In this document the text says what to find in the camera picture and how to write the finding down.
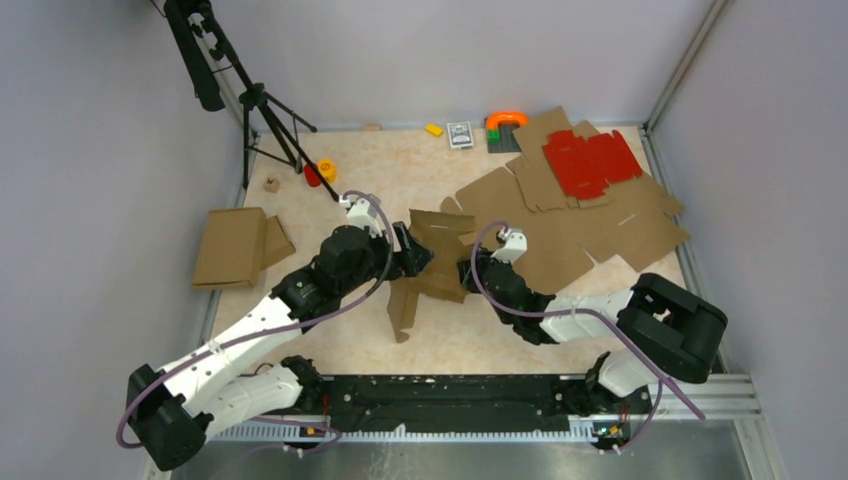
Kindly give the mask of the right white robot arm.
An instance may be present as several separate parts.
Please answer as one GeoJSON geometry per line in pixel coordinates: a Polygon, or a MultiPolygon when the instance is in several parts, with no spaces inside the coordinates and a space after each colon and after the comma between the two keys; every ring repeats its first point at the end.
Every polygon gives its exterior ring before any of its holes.
{"type": "Polygon", "coordinates": [[[668,388],[698,419],[705,413],[680,385],[703,384],[713,368],[728,325],[717,306],[656,273],[612,293],[568,297],[531,289],[516,271],[528,237],[494,223],[499,246],[476,240],[458,261],[460,283],[482,295],[498,318],[533,345],[614,337],[623,347],[602,354],[586,373],[583,394],[591,409],[612,412],[649,384],[668,388]]]}

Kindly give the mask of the small wooden cube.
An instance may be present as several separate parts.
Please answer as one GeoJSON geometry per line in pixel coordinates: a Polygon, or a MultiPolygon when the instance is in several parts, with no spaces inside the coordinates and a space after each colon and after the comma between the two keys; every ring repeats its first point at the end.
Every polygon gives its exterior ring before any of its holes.
{"type": "Polygon", "coordinates": [[[277,193],[281,187],[281,182],[278,178],[267,177],[263,183],[263,189],[269,193],[277,193]]]}

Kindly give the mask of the folded brown cardboard box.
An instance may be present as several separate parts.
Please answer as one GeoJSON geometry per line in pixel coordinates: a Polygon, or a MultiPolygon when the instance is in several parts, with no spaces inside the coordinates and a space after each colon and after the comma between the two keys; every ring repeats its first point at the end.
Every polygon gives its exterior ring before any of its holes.
{"type": "Polygon", "coordinates": [[[278,216],[260,207],[208,213],[191,286],[200,290],[252,288],[260,274],[292,256],[296,247],[278,216]]]}

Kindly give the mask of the yellow small block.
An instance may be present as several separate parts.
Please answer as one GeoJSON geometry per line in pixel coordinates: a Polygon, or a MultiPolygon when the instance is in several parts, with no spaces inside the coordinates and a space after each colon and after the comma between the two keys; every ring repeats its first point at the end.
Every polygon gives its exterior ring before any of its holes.
{"type": "Polygon", "coordinates": [[[433,123],[426,124],[425,131],[434,137],[441,137],[444,134],[444,129],[433,123]]]}

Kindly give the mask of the playing card deck box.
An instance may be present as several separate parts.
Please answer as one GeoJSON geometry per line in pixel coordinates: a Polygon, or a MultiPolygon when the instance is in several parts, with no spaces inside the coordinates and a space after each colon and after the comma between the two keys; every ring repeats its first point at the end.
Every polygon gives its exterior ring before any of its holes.
{"type": "Polygon", "coordinates": [[[475,142],[473,129],[470,122],[463,121],[447,123],[446,131],[448,133],[449,147],[451,150],[465,150],[474,147],[475,142]]]}

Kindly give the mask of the red flat cardboard blank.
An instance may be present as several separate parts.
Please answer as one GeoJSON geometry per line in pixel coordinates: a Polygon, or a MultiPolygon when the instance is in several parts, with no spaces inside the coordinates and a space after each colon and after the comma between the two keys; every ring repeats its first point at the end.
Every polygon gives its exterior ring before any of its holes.
{"type": "Polygon", "coordinates": [[[643,174],[617,130],[589,138],[561,130],[549,135],[542,151],[563,192],[577,200],[600,198],[611,184],[643,174]]]}

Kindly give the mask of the large brown cardboard sheet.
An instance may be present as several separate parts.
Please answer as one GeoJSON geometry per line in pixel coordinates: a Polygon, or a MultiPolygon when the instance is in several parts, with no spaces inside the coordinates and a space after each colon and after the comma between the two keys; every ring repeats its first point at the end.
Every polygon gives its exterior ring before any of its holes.
{"type": "MultiPolygon", "coordinates": [[[[562,107],[554,107],[516,130],[518,156],[548,164],[542,146],[561,130],[583,138],[601,134],[587,121],[571,123],[562,107]]],[[[690,235],[675,218],[683,206],[646,170],[611,184],[605,193],[610,204],[533,212],[506,163],[446,197],[440,209],[472,215],[479,228],[505,221],[523,230],[528,250],[516,270],[530,288],[544,294],[601,294],[632,285],[642,273],[682,284],[675,253],[690,235]]]]}

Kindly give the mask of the red round toy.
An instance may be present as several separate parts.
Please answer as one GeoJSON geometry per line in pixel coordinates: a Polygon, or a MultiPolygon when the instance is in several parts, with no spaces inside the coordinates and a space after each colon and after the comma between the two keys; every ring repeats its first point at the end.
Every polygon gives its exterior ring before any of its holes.
{"type": "Polygon", "coordinates": [[[303,175],[308,186],[312,188],[322,186],[322,176],[320,173],[316,172],[312,166],[305,164],[303,168],[303,175]]]}

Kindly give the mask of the small brown cardboard blank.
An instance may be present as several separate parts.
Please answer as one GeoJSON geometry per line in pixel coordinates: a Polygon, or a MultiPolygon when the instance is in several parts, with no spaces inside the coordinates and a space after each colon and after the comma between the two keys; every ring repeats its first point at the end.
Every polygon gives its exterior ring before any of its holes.
{"type": "Polygon", "coordinates": [[[589,209],[612,202],[610,195],[590,200],[580,200],[567,196],[545,161],[533,161],[520,155],[508,161],[506,168],[515,176],[524,202],[528,209],[533,212],[556,209],[589,209]]]}

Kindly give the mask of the grey lego base plate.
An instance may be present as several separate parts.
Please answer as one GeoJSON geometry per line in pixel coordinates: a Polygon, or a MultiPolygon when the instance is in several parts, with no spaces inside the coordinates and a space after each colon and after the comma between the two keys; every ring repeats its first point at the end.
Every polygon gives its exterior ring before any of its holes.
{"type": "Polygon", "coordinates": [[[494,131],[487,131],[487,151],[490,154],[496,153],[516,153],[520,152],[521,148],[514,138],[513,132],[518,128],[517,124],[501,124],[498,126],[497,139],[494,138],[494,131]]]}

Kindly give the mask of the orange horseshoe toy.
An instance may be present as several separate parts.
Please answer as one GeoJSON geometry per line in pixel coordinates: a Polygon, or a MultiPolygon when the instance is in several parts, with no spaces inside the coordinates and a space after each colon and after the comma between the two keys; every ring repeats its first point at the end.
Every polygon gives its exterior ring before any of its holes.
{"type": "Polygon", "coordinates": [[[485,120],[485,128],[487,130],[498,130],[501,125],[518,125],[524,126],[529,121],[526,114],[516,111],[498,111],[490,114],[485,120]]]}

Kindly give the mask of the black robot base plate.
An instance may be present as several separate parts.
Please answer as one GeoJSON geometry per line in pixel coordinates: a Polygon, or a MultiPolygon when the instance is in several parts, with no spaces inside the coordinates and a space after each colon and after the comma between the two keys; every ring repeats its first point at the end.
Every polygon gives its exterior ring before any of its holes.
{"type": "Polygon", "coordinates": [[[279,409],[286,419],[317,420],[349,438],[527,438],[571,435],[624,442],[629,420],[650,412],[645,387],[619,398],[588,389],[580,375],[336,375],[306,387],[279,409]]]}

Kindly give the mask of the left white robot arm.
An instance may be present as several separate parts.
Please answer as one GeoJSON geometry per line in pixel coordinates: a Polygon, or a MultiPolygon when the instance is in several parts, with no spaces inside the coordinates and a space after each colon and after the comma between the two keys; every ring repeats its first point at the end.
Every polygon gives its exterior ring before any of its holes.
{"type": "Polygon", "coordinates": [[[308,413],[320,386],[303,366],[280,363],[263,374],[243,371],[278,346],[340,316],[383,283],[420,275],[434,252],[404,222],[390,223],[379,200],[348,191],[339,200],[346,222],[325,238],[305,266],[223,333],[162,367],[138,367],[128,378],[117,443],[142,448],[163,471],[179,468],[219,432],[270,410],[308,413]]]}

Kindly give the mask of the yellow round toy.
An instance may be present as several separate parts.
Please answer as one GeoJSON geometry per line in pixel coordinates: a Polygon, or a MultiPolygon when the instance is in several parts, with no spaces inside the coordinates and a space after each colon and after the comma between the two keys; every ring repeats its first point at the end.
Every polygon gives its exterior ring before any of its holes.
{"type": "Polygon", "coordinates": [[[327,183],[333,184],[336,181],[337,175],[338,175],[338,170],[337,170],[336,164],[331,159],[329,159],[329,158],[321,159],[318,162],[317,166],[319,168],[319,172],[320,172],[321,176],[324,178],[324,180],[327,183]]]}

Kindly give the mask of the brown cardboard box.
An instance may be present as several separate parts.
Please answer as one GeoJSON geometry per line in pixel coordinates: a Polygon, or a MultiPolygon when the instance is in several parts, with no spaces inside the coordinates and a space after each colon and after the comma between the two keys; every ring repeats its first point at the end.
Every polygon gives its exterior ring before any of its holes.
{"type": "Polygon", "coordinates": [[[467,290],[461,285],[458,263],[471,255],[476,222],[472,215],[412,209],[409,230],[433,259],[417,276],[390,282],[387,314],[397,343],[409,339],[420,295],[464,302],[467,290]]]}
{"type": "Polygon", "coordinates": [[[278,216],[260,207],[208,213],[191,286],[200,290],[252,288],[260,274],[292,256],[296,247],[278,216]]]}

